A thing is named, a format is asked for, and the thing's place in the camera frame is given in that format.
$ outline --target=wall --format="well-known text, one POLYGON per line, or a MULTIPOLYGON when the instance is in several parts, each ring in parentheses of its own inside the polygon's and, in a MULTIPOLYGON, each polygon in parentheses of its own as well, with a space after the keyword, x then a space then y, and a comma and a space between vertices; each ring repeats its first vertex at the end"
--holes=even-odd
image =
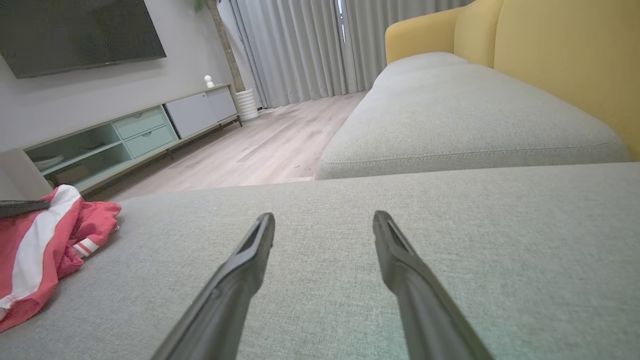
POLYGON ((15 185, 0 168, 0 200, 24 200, 15 185))
POLYGON ((206 9, 196 14, 193 0, 146 3, 164 59, 18 80, 0 58, 0 151, 202 90, 207 74, 231 82, 206 9))

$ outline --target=tv stand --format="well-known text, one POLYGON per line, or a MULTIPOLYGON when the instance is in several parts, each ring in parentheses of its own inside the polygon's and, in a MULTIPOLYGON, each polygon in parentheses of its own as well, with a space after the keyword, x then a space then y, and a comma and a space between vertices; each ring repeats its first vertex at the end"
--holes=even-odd
POLYGON ((106 119, 91 126, 0 153, 0 163, 24 199, 39 199, 61 184, 88 193, 140 165, 192 141, 198 136, 242 123, 230 85, 218 85, 195 94, 106 119), (182 109, 180 104, 205 105, 182 109), (60 156, 52 165, 48 159, 60 156))

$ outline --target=curtain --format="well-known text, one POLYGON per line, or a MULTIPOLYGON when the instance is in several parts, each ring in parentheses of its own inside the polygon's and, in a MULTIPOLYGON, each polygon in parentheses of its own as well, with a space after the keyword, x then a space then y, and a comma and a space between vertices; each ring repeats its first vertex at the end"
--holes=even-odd
POLYGON ((263 107, 346 94, 331 0, 234 0, 263 107))
POLYGON ((262 107, 371 89, 393 23, 472 0, 231 0, 262 107))
POLYGON ((385 31, 399 21, 457 8, 472 0, 342 1, 348 91, 369 90, 387 66, 385 31))

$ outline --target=potted plant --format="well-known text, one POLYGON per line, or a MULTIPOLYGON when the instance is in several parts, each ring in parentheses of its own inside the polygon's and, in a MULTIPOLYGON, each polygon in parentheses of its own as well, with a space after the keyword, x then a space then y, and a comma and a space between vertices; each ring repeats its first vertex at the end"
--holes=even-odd
POLYGON ((229 69, 231 70, 231 77, 236 88, 236 98, 238 104, 240 105, 240 119, 242 121, 253 120, 260 115, 258 114, 258 110, 255 105, 253 89, 247 90, 244 87, 242 76, 240 76, 240 70, 238 69, 236 57, 234 56, 234 51, 231 48, 231 43, 229 42, 229 37, 227 36, 227 30, 225 29, 224 23, 222 23, 222 18, 220 17, 220 12, 218 11, 218 4, 221 1, 222 0, 195 0, 195 10, 196 12, 202 11, 202 8, 205 7, 206 2, 209 12, 211 13, 211 17, 213 18, 213 23, 216 25, 216 30, 218 31, 218 35, 220 36, 222 48, 225 50, 225 57, 227 58, 229 69))

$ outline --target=gray fabric upholstery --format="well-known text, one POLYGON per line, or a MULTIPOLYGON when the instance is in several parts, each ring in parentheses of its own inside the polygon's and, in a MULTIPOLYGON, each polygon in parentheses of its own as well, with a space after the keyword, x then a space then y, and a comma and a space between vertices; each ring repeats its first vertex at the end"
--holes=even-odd
POLYGON ((496 359, 637 359, 640 163, 150 195, 0 335, 1 359, 148 359, 255 217, 276 237, 239 359, 406 359, 371 219, 387 210, 496 359))
POLYGON ((628 160, 603 122, 456 58, 391 63, 325 149, 316 179, 628 160))

